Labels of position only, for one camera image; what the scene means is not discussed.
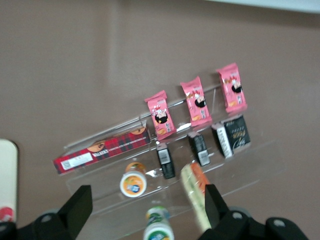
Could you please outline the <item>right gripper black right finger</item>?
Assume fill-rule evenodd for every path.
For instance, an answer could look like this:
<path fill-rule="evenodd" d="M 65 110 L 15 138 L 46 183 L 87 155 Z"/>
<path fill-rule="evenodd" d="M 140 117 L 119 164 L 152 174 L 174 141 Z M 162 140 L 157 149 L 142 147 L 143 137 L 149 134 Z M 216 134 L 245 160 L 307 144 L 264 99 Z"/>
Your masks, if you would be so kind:
<path fill-rule="evenodd" d="M 291 220 L 270 217 L 264 224 L 241 210 L 231 210 L 214 184 L 205 186 L 205 212 L 211 228 L 205 240 L 307 240 L 308 237 Z"/>

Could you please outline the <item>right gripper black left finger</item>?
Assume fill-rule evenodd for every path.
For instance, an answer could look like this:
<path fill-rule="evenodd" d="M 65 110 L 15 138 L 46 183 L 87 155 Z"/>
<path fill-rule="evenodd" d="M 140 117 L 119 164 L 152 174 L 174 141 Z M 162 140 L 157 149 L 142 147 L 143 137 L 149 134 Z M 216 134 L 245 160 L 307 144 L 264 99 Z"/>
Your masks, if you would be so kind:
<path fill-rule="evenodd" d="M 2 240 L 75 240 L 93 211 L 92 187 L 82 185 L 58 210 L 39 216 L 17 228 L 13 222 L 0 224 Z"/>

